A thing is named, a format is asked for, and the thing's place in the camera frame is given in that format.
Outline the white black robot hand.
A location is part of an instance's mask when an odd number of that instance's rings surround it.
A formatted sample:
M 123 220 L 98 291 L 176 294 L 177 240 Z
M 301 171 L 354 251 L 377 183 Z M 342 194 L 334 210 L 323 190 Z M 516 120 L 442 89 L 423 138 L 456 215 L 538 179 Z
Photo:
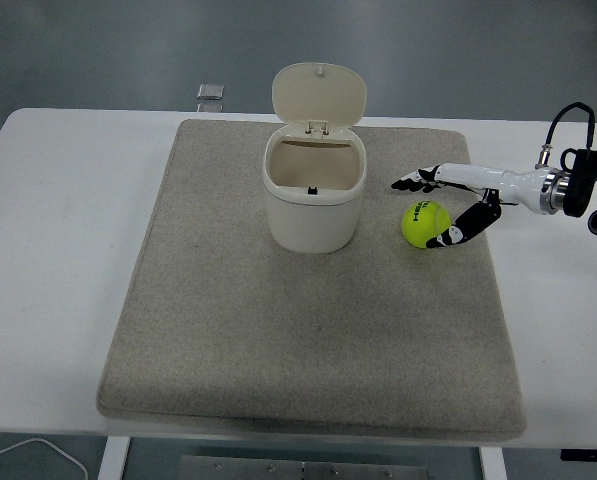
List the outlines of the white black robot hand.
M 526 174 L 474 165 L 445 163 L 418 169 L 395 181 L 398 191 L 429 193 L 437 188 L 454 187 L 477 193 L 481 199 L 455 221 L 438 204 L 422 201 L 403 216 L 405 239 L 421 249 L 464 244 L 484 232 L 502 215 L 504 205 L 522 204 L 537 214 L 553 214 L 550 188 L 546 180 L 551 170 L 540 168 Z

